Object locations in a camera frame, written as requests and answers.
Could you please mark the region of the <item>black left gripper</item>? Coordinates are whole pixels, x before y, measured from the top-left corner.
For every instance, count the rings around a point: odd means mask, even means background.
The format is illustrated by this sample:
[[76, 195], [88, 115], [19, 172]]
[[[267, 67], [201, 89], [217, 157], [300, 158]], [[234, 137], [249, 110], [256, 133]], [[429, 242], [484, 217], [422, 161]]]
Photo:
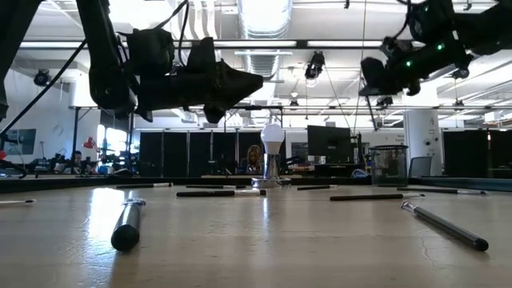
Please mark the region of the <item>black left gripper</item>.
[[186, 66], [176, 73], [171, 68], [146, 67], [138, 76], [135, 113], [148, 122], [156, 110], [202, 105], [208, 123], [218, 124], [227, 106], [235, 106], [263, 86], [263, 76], [236, 70], [223, 60], [202, 73], [189, 72]]

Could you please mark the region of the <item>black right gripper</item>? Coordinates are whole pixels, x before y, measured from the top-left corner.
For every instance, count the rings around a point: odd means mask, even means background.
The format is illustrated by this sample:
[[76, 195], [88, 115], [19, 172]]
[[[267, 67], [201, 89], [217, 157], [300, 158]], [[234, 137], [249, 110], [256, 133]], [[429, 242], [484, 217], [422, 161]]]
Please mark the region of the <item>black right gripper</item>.
[[456, 68], [466, 70], [473, 58], [459, 40], [442, 38], [426, 44], [423, 48], [410, 50], [397, 58], [391, 58], [389, 78], [380, 60], [367, 57], [361, 60], [362, 74], [366, 84], [360, 89], [358, 95], [363, 97], [394, 95], [407, 88], [408, 95], [413, 96], [421, 90], [421, 79], [427, 79], [433, 72], [447, 66], [454, 65]]

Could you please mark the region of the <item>black pen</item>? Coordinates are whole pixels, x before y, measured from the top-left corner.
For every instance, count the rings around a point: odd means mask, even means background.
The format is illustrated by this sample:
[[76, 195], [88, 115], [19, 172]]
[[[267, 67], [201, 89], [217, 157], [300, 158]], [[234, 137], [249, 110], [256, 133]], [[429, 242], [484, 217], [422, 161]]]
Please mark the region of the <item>black pen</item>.
[[392, 199], [406, 199], [406, 198], [424, 198], [424, 194], [359, 194], [359, 195], [345, 195], [345, 196], [332, 196], [330, 201], [343, 202], [343, 201], [361, 201], [361, 200], [392, 200]]
[[404, 210], [408, 210], [412, 214], [414, 214], [417, 218], [421, 219], [424, 222], [429, 223], [430, 225], [438, 228], [444, 233], [452, 236], [453, 238], [459, 240], [464, 245], [472, 248], [473, 250], [485, 252], [489, 249], [489, 243], [484, 238], [432, 213], [428, 210], [421, 208], [420, 206], [414, 205], [410, 201], [404, 201], [401, 204], [401, 208]]

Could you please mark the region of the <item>thick black-handled makeup brush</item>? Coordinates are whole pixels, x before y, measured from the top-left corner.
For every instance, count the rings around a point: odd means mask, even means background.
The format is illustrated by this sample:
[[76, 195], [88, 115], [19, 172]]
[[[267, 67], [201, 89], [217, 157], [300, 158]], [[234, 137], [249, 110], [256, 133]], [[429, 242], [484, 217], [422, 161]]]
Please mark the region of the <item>thick black-handled makeup brush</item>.
[[142, 208], [146, 201], [141, 198], [128, 198], [115, 224], [110, 243], [113, 248], [127, 252], [136, 247], [140, 240]]

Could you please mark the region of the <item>white light bulb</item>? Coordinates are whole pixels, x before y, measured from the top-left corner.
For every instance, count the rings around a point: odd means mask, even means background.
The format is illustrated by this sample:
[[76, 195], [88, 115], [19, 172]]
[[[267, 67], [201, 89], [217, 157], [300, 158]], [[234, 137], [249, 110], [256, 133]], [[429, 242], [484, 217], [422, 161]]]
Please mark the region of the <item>white light bulb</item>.
[[260, 138], [266, 154], [279, 154], [285, 133], [279, 124], [269, 124], [262, 129]]

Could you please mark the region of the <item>black partition panels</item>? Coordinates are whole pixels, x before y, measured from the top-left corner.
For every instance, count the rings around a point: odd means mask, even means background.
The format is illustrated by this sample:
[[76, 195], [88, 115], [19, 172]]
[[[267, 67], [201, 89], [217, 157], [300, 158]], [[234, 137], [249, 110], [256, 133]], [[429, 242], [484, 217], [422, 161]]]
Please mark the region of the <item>black partition panels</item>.
[[512, 179], [512, 130], [444, 131], [444, 175]]
[[258, 132], [142, 132], [139, 171], [164, 178], [244, 174], [252, 146], [262, 146]]

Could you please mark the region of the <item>black computer monitor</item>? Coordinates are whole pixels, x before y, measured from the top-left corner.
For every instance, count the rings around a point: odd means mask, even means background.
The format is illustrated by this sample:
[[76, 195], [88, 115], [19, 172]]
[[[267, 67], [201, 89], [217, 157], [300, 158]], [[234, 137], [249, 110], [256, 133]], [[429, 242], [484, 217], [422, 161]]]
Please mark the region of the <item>black computer monitor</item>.
[[354, 148], [349, 128], [307, 127], [308, 155], [325, 156], [327, 163], [352, 163]]

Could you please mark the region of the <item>black mesh pencil cup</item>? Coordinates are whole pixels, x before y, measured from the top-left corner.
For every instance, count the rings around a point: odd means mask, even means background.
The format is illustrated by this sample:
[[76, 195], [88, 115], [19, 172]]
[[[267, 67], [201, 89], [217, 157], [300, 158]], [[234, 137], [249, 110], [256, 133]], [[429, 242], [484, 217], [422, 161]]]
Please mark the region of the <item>black mesh pencil cup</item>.
[[370, 172], [374, 186], [407, 186], [407, 149], [408, 146], [405, 145], [380, 145], [370, 148]]

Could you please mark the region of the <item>black overhead crossbar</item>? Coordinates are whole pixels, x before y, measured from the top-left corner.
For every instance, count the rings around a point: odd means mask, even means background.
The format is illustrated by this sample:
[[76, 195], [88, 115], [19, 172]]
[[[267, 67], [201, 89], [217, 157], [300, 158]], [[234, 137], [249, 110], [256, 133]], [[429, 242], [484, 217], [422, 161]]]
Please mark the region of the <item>black overhead crossbar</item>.
[[[78, 42], [44, 42], [44, 41], [26, 41], [22, 42], [20, 49], [24, 50], [74, 50], [81, 45]], [[214, 47], [218, 50], [356, 50], [379, 48], [382, 44], [379, 40], [248, 40], [235, 39], [213, 40]]]

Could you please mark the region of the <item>chrome bulb stand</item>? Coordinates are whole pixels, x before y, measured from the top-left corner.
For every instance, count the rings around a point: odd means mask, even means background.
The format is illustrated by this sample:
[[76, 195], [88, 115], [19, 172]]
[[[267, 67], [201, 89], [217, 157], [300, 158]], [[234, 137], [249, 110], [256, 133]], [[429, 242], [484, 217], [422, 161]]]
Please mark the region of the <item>chrome bulb stand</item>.
[[291, 185], [290, 178], [280, 176], [280, 154], [264, 154], [263, 155], [263, 174], [261, 177], [251, 179], [253, 188], [283, 188]]

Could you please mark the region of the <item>grey office chair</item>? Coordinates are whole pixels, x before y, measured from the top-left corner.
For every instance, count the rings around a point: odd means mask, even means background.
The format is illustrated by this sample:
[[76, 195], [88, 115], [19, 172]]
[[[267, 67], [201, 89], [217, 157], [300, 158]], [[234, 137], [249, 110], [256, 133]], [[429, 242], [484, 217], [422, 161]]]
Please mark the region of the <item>grey office chair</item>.
[[432, 157], [421, 156], [410, 160], [409, 173], [410, 178], [429, 177], [431, 170]]

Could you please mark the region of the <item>silver ventilation duct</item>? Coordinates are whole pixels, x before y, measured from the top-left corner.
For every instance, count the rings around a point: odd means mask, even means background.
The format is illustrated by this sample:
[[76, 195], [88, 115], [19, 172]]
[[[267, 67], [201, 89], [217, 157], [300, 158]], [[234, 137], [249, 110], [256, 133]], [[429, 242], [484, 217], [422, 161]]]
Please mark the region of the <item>silver ventilation duct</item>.
[[[287, 35], [293, 0], [237, 0], [241, 38], [249, 40], [284, 39]], [[245, 50], [245, 68], [264, 78], [276, 75], [280, 54], [278, 50]]]

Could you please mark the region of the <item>round black wall lamp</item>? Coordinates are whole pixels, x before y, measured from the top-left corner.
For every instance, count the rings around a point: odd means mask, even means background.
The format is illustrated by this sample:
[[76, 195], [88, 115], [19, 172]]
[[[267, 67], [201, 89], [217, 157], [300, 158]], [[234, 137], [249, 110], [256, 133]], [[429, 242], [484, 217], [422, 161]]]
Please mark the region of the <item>round black wall lamp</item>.
[[34, 76], [34, 84], [36, 86], [44, 87], [50, 83], [51, 76], [48, 69], [39, 69]]

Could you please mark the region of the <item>dark wall picture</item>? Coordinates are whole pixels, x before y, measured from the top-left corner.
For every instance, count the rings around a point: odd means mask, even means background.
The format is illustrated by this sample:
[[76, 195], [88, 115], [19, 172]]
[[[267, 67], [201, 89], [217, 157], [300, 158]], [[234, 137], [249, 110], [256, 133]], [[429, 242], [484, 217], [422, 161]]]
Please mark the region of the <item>dark wall picture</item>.
[[9, 130], [4, 136], [7, 155], [30, 155], [34, 152], [36, 129]]

